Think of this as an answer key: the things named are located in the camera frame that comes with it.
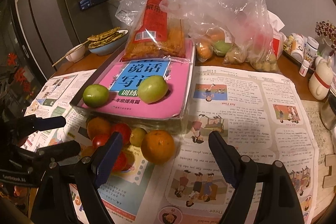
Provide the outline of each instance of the white bottle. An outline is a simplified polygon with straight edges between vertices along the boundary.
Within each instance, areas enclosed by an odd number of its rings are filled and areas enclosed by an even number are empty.
[[[309,80],[309,90],[318,100],[323,100],[329,92],[334,76],[331,63],[332,60],[330,56],[327,62],[319,62],[314,74]]]
[[[309,62],[309,66],[313,65],[318,48],[319,43],[314,38],[308,37],[306,46],[304,48],[303,59]]]
[[[307,60],[303,60],[301,68],[299,69],[299,74],[305,77],[307,74],[308,68],[309,68],[309,62]]]
[[[292,43],[292,50],[291,56],[293,56],[296,60],[302,62],[303,61],[303,49],[304,49],[304,42],[301,35],[297,33],[292,33],[294,37],[294,41]]]

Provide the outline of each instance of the blue bowl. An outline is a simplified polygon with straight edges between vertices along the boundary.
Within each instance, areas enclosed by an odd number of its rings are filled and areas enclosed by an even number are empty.
[[[119,39],[112,41],[104,46],[100,46],[97,48],[90,48],[89,51],[97,54],[97,55],[107,55],[110,53],[113,53],[117,48],[119,48],[122,44],[124,44],[128,39],[128,30],[119,30],[119,33],[124,33],[125,35],[123,37],[120,37]]]

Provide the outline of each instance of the plastic bag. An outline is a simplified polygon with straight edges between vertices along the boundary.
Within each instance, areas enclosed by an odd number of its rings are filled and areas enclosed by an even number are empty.
[[[185,57],[183,21],[160,10],[162,0],[147,0],[127,41],[121,61]]]
[[[232,47],[230,32],[214,24],[192,24],[189,36],[196,45],[197,57],[200,62],[209,59],[213,52],[218,56],[225,56]]]
[[[234,42],[225,56],[225,64],[248,61],[256,70],[278,71],[265,0],[174,0],[162,2],[161,6],[175,17],[214,23],[228,30]]]
[[[128,26],[132,26],[139,12],[144,10],[147,0],[123,0],[115,12],[115,17]]]

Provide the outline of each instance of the small white bowl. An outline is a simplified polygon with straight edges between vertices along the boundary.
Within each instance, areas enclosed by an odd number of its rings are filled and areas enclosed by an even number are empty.
[[[76,63],[84,57],[84,54],[85,54],[85,45],[78,45],[72,48],[70,51],[68,51],[65,55],[68,61]]]

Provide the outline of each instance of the red packaging label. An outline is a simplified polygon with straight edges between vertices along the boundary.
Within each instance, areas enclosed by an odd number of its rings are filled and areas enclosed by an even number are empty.
[[[161,11],[162,0],[147,0],[142,26],[135,33],[133,42],[167,41],[167,13]]]

